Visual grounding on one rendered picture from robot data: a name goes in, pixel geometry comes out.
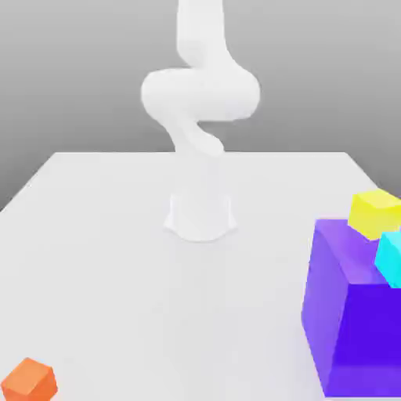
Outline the small yellow cube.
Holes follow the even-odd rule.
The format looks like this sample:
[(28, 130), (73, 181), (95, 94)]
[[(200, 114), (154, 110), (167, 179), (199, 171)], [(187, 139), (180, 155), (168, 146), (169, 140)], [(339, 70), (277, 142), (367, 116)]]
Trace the small yellow cube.
[(401, 229), (401, 199), (382, 189), (352, 196), (348, 225), (368, 240)]

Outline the small cyan cube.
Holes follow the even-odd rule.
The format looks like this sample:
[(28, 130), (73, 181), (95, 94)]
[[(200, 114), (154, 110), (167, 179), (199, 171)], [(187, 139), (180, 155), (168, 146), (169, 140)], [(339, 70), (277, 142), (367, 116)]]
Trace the small cyan cube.
[(401, 231), (381, 235), (374, 264), (392, 288), (401, 288)]

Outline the small orange cube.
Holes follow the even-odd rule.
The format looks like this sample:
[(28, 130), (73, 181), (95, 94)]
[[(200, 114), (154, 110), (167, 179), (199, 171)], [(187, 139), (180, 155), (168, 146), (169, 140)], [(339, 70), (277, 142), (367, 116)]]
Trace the small orange cube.
[(58, 392), (50, 366), (25, 358), (2, 381), (5, 401), (50, 401)]

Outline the large purple box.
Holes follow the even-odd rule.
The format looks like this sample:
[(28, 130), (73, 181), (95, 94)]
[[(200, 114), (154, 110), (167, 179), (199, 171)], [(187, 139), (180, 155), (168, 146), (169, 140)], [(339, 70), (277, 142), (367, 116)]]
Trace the large purple box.
[(326, 397), (401, 397), (401, 288), (377, 248), (344, 219), (316, 220), (302, 326)]

